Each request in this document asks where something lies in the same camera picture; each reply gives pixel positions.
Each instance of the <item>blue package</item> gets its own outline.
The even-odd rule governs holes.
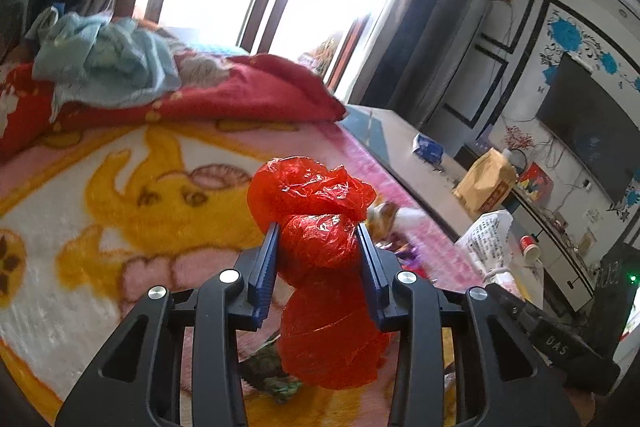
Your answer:
[[[442,162],[444,147],[424,134],[418,133],[414,138],[414,154],[438,166]]]

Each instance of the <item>blue flower wall decal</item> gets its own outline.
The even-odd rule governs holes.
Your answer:
[[[568,52],[576,52],[582,44],[580,30],[568,20],[559,18],[550,25],[553,38]]]
[[[635,190],[630,190],[626,195],[626,204],[628,204],[629,206],[634,206],[636,203],[638,203],[638,201],[640,201],[640,194],[638,194],[638,192],[636,192]]]
[[[605,53],[600,57],[600,62],[602,63],[604,70],[609,74],[615,74],[618,70],[618,64],[616,63],[616,59],[613,58],[613,55],[610,53]]]
[[[558,66],[549,66],[548,68],[546,68],[546,70],[542,72],[545,75],[545,84],[547,86],[550,86],[551,83],[554,81],[554,75],[556,74],[557,70],[558,70]]]

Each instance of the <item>wall-mounted tv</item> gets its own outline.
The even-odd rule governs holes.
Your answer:
[[[536,117],[580,159],[614,203],[622,200],[640,169],[640,129],[569,55],[562,56]]]

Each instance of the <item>cabinet door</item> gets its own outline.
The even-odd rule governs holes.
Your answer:
[[[533,219],[531,214],[529,214],[527,209],[522,205],[516,208],[511,215],[529,235],[538,235],[542,230],[542,225]]]
[[[562,251],[546,232],[542,232],[538,236],[538,246],[540,247],[540,261],[546,269],[562,257]]]
[[[591,296],[586,286],[578,278],[577,272],[564,256],[560,257],[546,271],[556,282],[574,311],[578,311],[590,301]]]

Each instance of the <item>cartoon animal print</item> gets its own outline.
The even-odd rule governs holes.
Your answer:
[[[0,230],[0,308],[8,306],[18,292],[26,257],[20,236],[11,230]]]
[[[88,182],[84,199],[95,223],[56,258],[66,288],[89,284],[96,295],[120,301],[122,268],[134,257],[175,258],[202,248],[240,251],[260,245],[263,235],[246,204],[247,172],[226,164],[187,172],[178,140],[161,126],[149,126],[145,142],[149,153],[123,192],[115,179],[129,162],[129,150],[110,153]],[[117,229],[132,251],[101,250],[106,227]]]

